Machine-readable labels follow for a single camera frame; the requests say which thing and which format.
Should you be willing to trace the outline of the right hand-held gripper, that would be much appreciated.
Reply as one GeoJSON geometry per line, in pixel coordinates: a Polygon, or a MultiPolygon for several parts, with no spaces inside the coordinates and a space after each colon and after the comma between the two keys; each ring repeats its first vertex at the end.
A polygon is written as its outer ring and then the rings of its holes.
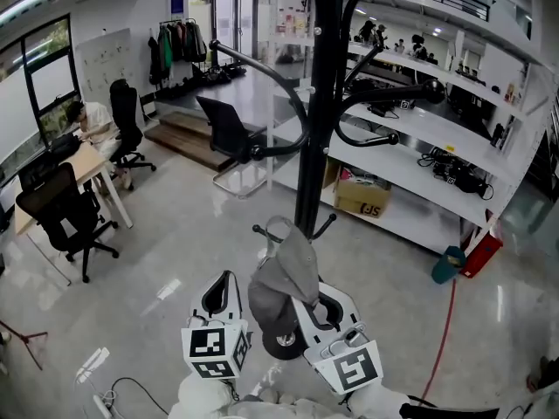
{"type": "MultiPolygon", "coordinates": [[[[361,318],[346,292],[324,282],[319,283],[319,302],[321,316],[330,326],[347,328],[361,318]]],[[[383,377],[376,341],[367,337],[363,322],[325,341],[314,307],[298,299],[292,299],[292,304],[308,347],[303,356],[333,392],[345,395],[383,377]]]]}

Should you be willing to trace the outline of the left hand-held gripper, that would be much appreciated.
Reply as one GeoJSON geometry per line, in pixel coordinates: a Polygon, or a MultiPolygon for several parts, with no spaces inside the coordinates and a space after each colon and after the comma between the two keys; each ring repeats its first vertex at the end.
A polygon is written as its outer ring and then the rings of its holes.
{"type": "Polygon", "coordinates": [[[251,344],[248,322],[242,319],[243,309],[235,274],[222,271],[208,280],[191,300],[190,312],[238,321],[230,324],[213,321],[208,326],[182,328],[186,364],[203,380],[239,378],[251,344]]]}

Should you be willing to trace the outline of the grey cap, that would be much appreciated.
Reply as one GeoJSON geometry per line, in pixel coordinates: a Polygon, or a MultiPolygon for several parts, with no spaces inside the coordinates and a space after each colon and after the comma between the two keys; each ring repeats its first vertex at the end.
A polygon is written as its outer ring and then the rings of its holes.
{"type": "Polygon", "coordinates": [[[317,257],[305,235],[284,216],[272,216],[269,228],[283,223],[287,236],[276,244],[268,230],[266,255],[252,274],[248,301],[252,316],[263,333],[272,336],[290,334],[297,315],[292,300],[315,306],[319,300],[317,257]]]}

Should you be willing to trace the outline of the black coat rack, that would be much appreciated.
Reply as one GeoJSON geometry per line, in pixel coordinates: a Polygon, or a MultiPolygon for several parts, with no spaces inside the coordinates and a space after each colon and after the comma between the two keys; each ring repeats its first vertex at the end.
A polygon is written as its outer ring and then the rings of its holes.
{"type": "Polygon", "coordinates": [[[427,100],[438,104],[445,99],[445,89],[436,79],[421,85],[391,89],[368,90],[346,97],[344,91],[354,76],[376,56],[372,51],[351,70],[346,69],[349,51],[351,19],[360,0],[315,0],[316,25],[314,28],[314,59],[311,76],[310,101],[303,105],[294,88],[272,68],[257,60],[221,44],[210,42],[210,48],[235,58],[273,79],[288,95],[290,103],[300,120],[301,134],[297,140],[284,147],[253,146],[238,139],[237,150],[227,154],[235,158],[261,160],[279,155],[300,154],[299,179],[294,224],[309,240],[320,237],[328,228],[324,223],[315,226],[320,206],[322,178],[326,169],[327,153],[332,135],[356,148],[368,148],[384,144],[395,145],[398,137],[391,134],[377,139],[355,140],[343,133],[341,117],[346,111],[363,102],[391,100],[427,100]]]}

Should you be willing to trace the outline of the person's left forearm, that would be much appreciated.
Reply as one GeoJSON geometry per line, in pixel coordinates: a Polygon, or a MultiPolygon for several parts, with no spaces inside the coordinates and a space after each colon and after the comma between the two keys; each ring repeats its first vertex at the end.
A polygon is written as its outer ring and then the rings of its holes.
{"type": "Polygon", "coordinates": [[[217,380],[188,375],[178,389],[178,402],[168,419],[221,419],[233,404],[231,389],[217,380]]]}

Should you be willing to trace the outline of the person's right forearm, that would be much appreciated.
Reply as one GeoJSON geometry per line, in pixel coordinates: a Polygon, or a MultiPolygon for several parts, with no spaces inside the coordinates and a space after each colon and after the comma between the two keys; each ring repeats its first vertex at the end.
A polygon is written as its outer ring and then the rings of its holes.
{"type": "Polygon", "coordinates": [[[403,419],[400,408],[410,400],[380,383],[371,383],[352,393],[349,408],[357,419],[403,419]]]}

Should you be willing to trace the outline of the large printed cardboard box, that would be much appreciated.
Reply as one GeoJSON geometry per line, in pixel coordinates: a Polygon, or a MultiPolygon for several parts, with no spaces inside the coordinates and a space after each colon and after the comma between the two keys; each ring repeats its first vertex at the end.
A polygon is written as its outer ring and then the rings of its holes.
{"type": "Polygon", "coordinates": [[[391,183],[359,168],[342,166],[335,182],[334,206],[339,210],[379,218],[391,197],[391,183]]]}

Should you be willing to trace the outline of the teal waste bin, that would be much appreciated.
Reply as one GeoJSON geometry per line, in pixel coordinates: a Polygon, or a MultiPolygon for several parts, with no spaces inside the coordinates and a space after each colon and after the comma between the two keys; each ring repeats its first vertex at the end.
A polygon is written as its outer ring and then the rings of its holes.
{"type": "Polygon", "coordinates": [[[431,277],[439,285],[455,278],[466,265],[466,255],[457,246],[448,246],[433,266],[431,277]]]}

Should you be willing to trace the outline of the small plain cardboard box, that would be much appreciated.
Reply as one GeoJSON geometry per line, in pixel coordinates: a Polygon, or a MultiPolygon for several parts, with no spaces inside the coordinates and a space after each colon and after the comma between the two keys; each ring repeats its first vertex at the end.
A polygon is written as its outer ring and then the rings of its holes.
{"type": "Polygon", "coordinates": [[[321,187],[325,189],[329,185],[335,183],[339,172],[340,172],[340,162],[328,156],[321,187]]]}

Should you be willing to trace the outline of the white power strip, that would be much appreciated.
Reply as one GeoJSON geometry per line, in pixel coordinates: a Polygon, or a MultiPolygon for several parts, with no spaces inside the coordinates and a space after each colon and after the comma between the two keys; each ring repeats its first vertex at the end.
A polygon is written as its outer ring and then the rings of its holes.
{"type": "Polygon", "coordinates": [[[93,403],[99,410],[103,419],[114,419],[113,413],[111,412],[111,407],[109,405],[112,398],[109,395],[93,395],[93,403]]]}

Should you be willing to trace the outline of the black flat panel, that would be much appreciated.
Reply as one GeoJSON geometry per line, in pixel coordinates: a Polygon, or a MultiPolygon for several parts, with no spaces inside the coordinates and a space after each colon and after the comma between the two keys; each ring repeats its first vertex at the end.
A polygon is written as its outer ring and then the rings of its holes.
{"type": "Polygon", "coordinates": [[[497,419],[499,409],[437,409],[404,403],[399,409],[402,419],[497,419]]]}

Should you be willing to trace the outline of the white metal shelving unit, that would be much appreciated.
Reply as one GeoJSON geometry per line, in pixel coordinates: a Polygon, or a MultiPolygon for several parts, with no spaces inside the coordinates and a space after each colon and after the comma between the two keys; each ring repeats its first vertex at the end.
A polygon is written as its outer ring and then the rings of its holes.
{"type": "Polygon", "coordinates": [[[355,148],[334,134],[327,156],[391,183],[382,215],[357,214],[362,220],[437,253],[461,245],[463,227],[478,244],[497,224],[535,157],[555,97],[556,68],[540,40],[529,39],[499,3],[487,4],[485,22],[439,3],[394,8],[361,0],[352,21],[356,27],[372,17],[424,33],[436,65],[383,51],[379,66],[362,76],[393,86],[436,79],[445,99],[416,100],[412,110],[395,110],[398,119],[377,116],[365,103],[352,106],[342,117],[343,133],[367,140],[395,132],[400,142],[355,148]],[[505,128],[502,150],[490,144],[497,123],[505,128]],[[419,167],[417,159],[433,148],[474,165],[493,198],[463,193],[419,167]]]}

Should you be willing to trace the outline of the wooden steps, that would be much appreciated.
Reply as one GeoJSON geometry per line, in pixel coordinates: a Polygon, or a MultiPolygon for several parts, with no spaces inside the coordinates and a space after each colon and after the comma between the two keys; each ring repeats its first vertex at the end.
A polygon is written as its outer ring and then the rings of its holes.
{"type": "Polygon", "coordinates": [[[210,148],[211,127],[204,118],[171,112],[164,114],[156,126],[144,132],[146,139],[211,170],[221,172],[234,163],[210,148]]]}

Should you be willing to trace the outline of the red box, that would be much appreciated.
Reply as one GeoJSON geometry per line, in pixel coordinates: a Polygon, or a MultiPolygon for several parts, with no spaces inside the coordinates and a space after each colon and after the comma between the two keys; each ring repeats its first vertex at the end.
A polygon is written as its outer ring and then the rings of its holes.
{"type": "Polygon", "coordinates": [[[467,278],[474,278],[502,246],[503,242],[500,238],[487,233],[466,258],[466,264],[460,274],[467,278]]]}

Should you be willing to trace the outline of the black cantilever chair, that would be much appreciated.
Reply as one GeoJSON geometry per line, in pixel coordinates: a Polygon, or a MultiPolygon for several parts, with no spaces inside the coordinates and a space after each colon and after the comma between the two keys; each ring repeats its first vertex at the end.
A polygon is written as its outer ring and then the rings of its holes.
{"type": "Polygon", "coordinates": [[[251,151],[266,146],[267,128],[244,124],[228,103],[204,96],[197,96],[197,102],[211,127],[210,149],[232,159],[212,182],[230,195],[247,198],[266,182],[266,165],[257,164],[251,151]]]}

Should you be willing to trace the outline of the light wooden desk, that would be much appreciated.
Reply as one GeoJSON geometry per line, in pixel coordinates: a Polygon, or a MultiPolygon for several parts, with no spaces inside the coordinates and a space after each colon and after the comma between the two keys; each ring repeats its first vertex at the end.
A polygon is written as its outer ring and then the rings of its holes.
{"type": "MultiPolygon", "coordinates": [[[[89,143],[82,143],[79,150],[68,159],[72,165],[74,174],[76,176],[77,183],[82,185],[88,180],[100,174],[102,180],[105,182],[109,195],[112,198],[113,206],[118,210],[121,216],[121,220],[124,224],[131,229],[134,224],[128,212],[114,186],[113,181],[107,171],[106,163],[107,160],[89,143]]],[[[49,265],[52,271],[55,271],[59,275],[59,279],[64,279],[66,286],[70,286],[72,281],[56,266],[55,261],[51,261],[50,257],[47,256],[41,247],[33,240],[30,232],[37,225],[37,221],[31,216],[26,214],[22,209],[15,205],[15,232],[18,236],[25,237],[28,242],[33,247],[34,251],[42,258],[42,260],[49,265]]]]}

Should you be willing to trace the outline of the black mesh office chair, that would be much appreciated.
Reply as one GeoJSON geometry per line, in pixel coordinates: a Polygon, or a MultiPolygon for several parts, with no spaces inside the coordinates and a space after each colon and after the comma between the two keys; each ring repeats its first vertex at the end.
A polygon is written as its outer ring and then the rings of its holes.
{"type": "Polygon", "coordinates": [[[82,281],[87,284],[89,252],[106,251],[113,258],[120,253],[99,241],[107,229],[119,224],[105,220],[90,185],[79,189],[72,164],[64,162],[45,174],[35,185],[23,189],[16,197],[17,206],[34,218],[45,231],[51,246],[64,252],[69,262],[82,252],[82,281]]]}

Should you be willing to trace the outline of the red floor stand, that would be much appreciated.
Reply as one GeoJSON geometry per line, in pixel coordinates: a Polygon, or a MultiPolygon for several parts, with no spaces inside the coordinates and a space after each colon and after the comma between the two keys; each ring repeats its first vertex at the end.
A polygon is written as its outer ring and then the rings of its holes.
{"type": "Polygon", "coordinates": [[[20,333],[20,332],[16,331],[15,329],[13,329],[11,326],[9,326],[7,323],[3,322],[2,320],[0,320],[0,327],[4,331],[9,332],[12,336],[17,337],[24,344],[25,349],[27,350],[28,354],[32,358],[33,362],[35,363],[37,368],[40,371],[42,371],[43,370],[42,364],[39,362],[38,358],[36,357],[36,355],[31,350],[31,342],[35,339],[47,338],[49,333],[46,332],[46,331],[43,331],[43,332],[39,332],[39,333],[23,334],[23,333],[20,333]]]}

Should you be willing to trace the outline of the black high-back office chair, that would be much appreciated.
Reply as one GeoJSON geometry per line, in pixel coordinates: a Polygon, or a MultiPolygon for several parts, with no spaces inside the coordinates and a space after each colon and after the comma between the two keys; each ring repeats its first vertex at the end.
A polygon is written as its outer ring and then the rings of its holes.
{"type": "Polygon", "coordinates": [[[125,79],[115,80],[109,88],[114,123],[118,128],[119,147],[111,155],[117,169],[150,168],[156,171],[156,165],[146,161],[144,155],[137,151],[143,139],[143,133],[136,123],[137,91],[125,79]]]}

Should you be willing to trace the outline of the black bag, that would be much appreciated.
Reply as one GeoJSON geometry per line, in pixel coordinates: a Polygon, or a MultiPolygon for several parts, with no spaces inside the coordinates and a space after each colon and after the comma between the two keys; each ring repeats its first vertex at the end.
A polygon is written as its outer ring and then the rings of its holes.
{"type": "Polygon", "coordinates": [[[64,161],[74,155],[80,148],[81,140],[79,136],[68,133],[59,136],[52,141],[50,154],[57,161],[64,161]]]}

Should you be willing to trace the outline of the black laptop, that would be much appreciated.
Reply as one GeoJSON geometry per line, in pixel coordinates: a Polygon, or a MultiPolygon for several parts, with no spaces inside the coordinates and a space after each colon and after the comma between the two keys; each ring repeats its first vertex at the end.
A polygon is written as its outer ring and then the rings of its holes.
{"type": "Polygon", "coordinates": [[[48,155],[40,155],[24,165],[17,173],[22,190],[35,187],[46,174],[56,167],[48,155]]]}

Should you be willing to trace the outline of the pile of black bags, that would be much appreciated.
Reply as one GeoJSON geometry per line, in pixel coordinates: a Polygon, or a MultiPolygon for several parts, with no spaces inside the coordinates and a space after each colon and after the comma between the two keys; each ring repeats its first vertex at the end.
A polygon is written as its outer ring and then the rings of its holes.
{"type": "Polygon", "coordinates": [[[243,77],[246,68],[239,63],[216,65],[207,70],[192,66],[192,78],[197,86],[216,86],[230,83],[233,79],[243,77]]]}

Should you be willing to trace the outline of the white board with sketches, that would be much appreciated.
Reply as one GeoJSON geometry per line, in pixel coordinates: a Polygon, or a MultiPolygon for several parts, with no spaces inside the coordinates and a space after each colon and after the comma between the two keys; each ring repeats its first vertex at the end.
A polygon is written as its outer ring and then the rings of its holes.
{"type": "Polygon", "coordinates": [[[131,66],[130,29],[115,31],[79,44],[77,60],[82,74],[81,94],[86,102],[110,105],[110,86],[119,79],[135,83],[131,66]]]}

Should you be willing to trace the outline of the black framed window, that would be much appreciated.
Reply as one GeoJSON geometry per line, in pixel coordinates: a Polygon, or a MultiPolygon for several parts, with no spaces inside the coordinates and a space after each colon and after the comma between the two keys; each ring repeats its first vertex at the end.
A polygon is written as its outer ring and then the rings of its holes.
{"type": "Polygon", "coordinates": [[[71,130],[64,110],[79,99],[68,15],[0,44],[0,187],[71,130]]]}

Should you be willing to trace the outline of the glass entrance door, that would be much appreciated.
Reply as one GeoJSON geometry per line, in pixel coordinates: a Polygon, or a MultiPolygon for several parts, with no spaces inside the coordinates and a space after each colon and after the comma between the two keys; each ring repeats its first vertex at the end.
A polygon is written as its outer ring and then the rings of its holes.
{"type": "Polygon", "coordinates": [[[188,17],[195,20],[203,39],[217,39],[247,56],[256,51],[258,0],[188,0],[188,17]]]}

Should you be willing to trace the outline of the clothes rail with garments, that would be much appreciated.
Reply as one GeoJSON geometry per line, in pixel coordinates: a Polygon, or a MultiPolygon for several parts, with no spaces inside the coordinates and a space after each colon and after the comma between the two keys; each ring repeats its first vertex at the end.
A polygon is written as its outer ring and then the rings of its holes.
{"type": "Polygon", "coordinates": [[[158,89],[185,86],[202,72],[207,47],[194,18],[162,21],[155,34],[149,30],[148,80],[158,89]]]}

